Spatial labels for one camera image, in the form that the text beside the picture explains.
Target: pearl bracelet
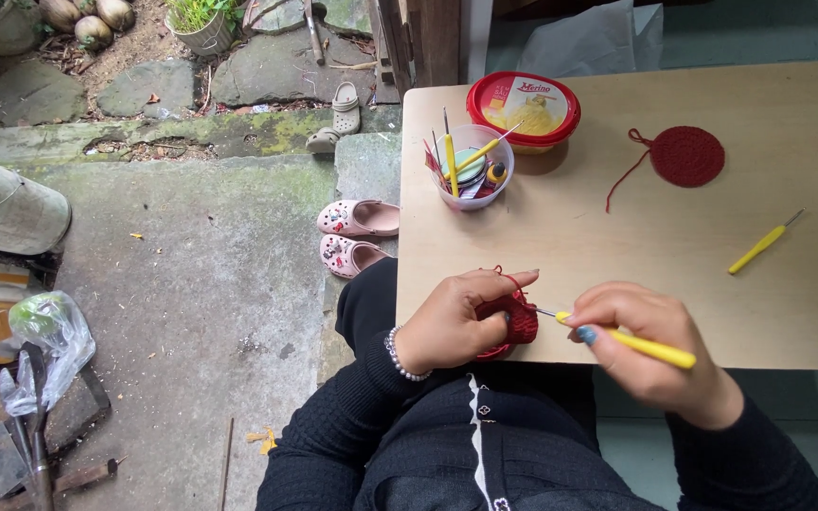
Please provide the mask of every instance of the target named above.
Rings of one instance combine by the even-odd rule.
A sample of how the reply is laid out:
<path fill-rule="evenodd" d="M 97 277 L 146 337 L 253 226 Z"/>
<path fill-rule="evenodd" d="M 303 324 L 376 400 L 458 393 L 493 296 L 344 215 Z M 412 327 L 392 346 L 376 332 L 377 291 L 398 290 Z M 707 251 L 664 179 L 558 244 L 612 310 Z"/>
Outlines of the pearl bracelet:
<path fill-rule="evenodd" d="M 393 361 L 393 364 L 396 366 L 396 369 L 400 372 L 401 375 L 406 377 L 407 380 L 412 380 L 414 382 L 420 382 L 428 377 L 431 376 L 431 371 L 423 375 L 414 375 L 409 371 L 406 371 L 402 364 L 400 364 L 400 359 L 396 356 L 396 345 L 393 343 L 393 337 L 396 335 L 397 332 L 400 331 L 400 328 L 403 326 L 394 326 L 393 330 L 387 334 L 387 338 L 383 340 L 383 347 L 386 348 L 387 351 L 390 352 L 390 359 Z"/>

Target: glue bottle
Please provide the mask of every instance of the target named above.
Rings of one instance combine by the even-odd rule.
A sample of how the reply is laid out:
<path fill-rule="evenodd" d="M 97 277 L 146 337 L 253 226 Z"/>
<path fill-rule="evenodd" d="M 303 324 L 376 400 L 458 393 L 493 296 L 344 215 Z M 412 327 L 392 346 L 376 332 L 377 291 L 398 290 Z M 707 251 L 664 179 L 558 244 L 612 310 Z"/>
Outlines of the glue bottle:
<path fill-rule="evenodd" d="M 484 175 L 484 183 L 475 198 L 486 197 L 493 194 L 501 183 L 507 178 L 506 167 L 503 163 L 496 163 L 488 168 L 488 172 Z"/>

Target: white paper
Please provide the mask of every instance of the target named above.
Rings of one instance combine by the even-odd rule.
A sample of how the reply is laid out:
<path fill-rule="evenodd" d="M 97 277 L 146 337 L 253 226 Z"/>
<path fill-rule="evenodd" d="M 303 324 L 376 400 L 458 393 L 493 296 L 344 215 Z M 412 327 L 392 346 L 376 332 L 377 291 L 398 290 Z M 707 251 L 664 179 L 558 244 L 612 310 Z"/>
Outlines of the white paper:
<path fill-rule="evenodd" d="M 516 70 L 549 78 L 657 71 L 663 14 L 661 4 L 634 9 L 620 0 L 540 26 Z"/>

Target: woman's right hand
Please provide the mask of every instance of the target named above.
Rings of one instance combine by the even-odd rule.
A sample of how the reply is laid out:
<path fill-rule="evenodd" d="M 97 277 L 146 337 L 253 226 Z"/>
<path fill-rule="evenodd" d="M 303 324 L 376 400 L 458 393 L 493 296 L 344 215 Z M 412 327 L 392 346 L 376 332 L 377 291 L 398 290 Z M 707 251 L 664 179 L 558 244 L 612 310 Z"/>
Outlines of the woman's right hand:
<path fill-rule="evenodd" d="M 575 342 L 585 342 L 611 378 L 642 403 L 679 414 L 703 429 L 723 429 L 744 412 L 744 394 L 711 361 L 699 330 L 684 304 L 630 282 L 606 282 L 576 299 Z M 634 335 L 696 355 L 684 370 L 620 344 L 599 326 L 625 326 Z"/>

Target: red yarn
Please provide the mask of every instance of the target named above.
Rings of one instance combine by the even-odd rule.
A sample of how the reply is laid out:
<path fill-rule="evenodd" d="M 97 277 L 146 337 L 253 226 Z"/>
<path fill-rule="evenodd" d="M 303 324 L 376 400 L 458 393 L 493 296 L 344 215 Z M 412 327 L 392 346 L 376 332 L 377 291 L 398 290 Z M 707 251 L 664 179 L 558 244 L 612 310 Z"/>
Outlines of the red yarn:
<path fill-rule="evenodd" d="M 636 128 L 627 134 L 633 142 L 649 147 L 636 165 L 621 176 L 611 187 L 605 200 L 605 213 L 610 213 L 611 194 L 633 169 L 639 167 L 646 155 L 651 154 L 655 173 L 672 185 L 695 188 L 705 185 L 724 168 L 724 147 L 715 136 L 693 126 L 675 126 L 658 133 L 655 140 L 642 138 Z"/>
<path fill-rule="evenodd" d="M 503 268 L 497 265 L 494 270 L 501 273 Z M 538 313 L 535 311 L 535 304 L 530 304 L 526 300 L 523 288 L 515 278 L 508 274 L 503 276 L 514 281 L 516 291 L 512 295 L 504 295 L 496 300 L 480 304 L 475 308 L 475 316 L 481 321 L 495 313 L 506 312 L 510 315 L 510 321 L 507 322 L 507 336 L 503 344 L 479 354 L 478 360 L 491 360 L 506 354 L 511 344 L 528 344 L 533 342 L 535 336 L 538 335 Z"/>

